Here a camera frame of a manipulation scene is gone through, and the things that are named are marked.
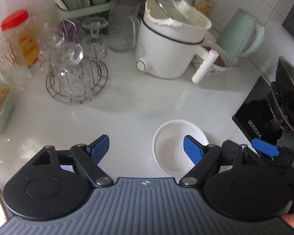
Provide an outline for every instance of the pot control knob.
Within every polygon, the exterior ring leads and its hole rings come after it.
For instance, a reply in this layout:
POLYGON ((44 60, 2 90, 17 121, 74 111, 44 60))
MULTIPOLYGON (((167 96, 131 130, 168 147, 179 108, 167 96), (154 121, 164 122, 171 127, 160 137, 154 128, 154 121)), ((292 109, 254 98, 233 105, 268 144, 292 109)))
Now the pot control knob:
POLYGON ((141 72, 147 72, 151 69, 151 62, 143 57, 136 60, 136 68, 141 72))

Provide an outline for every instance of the gray ribbed panel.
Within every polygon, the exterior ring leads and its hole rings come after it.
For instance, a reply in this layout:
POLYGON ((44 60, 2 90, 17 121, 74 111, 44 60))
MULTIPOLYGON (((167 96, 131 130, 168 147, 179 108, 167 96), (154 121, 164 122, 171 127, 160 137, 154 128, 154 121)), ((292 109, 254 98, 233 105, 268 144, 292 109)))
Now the gray ribbed panel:
POLYGON ((112 187, 95 189, 88 202, 67 217, 48 222, 13 217, 0 228, 0 235, 116 234, 291 235, 294 230, 280 218, 246 223, 224 217, 207 206, 196 189, 180 187, 172 178, 120 178, 112 187))

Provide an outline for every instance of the red lid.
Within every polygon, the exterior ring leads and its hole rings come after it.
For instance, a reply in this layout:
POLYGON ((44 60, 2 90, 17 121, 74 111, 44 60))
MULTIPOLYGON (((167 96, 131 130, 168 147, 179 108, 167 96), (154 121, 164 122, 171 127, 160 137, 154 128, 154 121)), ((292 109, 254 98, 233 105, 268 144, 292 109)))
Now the red lid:
POLYGON ((11 14, 1 23, 1 30, 6 31, 15 28, 28 19, 29 14, 27 10, 19 10, 11 14))

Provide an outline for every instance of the pitcher handle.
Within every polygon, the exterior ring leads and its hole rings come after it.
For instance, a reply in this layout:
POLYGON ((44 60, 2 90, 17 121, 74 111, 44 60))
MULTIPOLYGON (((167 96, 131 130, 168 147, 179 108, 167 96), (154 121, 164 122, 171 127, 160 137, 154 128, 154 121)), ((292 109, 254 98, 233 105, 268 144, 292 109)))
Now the pitcher handle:
POLYGON ((138 21, 137 17, 133 15, 129 16, 129 20, 133 23, 133 41, 130 48, 134 48, 136 46, 138 33, 140 31, 140 22, 138 21))
POLYGON ((211 49, 208 53, 206 49, 203 47, 199 47, 196 51, 196 54, 199 55, 204 61, 195 72, 193 77, 191 78, 192 82, 198 84, 202 78, 206 75, 209 71, 209 68, 213 65, 213 63, 217 60, 219 54, 215 50, 211 49))
POLYGON ((257 51, 265 38, 265 29, 260 22, 256 22, 256 38, 251 47, 244 53, 238 55, 238 58, 246 58, 257 51))

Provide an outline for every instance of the brown liquid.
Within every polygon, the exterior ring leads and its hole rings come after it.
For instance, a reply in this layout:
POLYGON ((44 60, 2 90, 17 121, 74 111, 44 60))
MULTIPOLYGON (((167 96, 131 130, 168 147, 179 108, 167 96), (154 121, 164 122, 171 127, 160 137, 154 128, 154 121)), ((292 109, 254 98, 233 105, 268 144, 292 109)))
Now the brown liquid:
MULTIPOLYGON (((204 47, 207 51, 211 50, 211 47, 204 47)), ((220 66, 220 67, 225 67, 225 62, 222 60, 220 56, 218 56, 217 60, 214 62, 215 65, 220 66)))

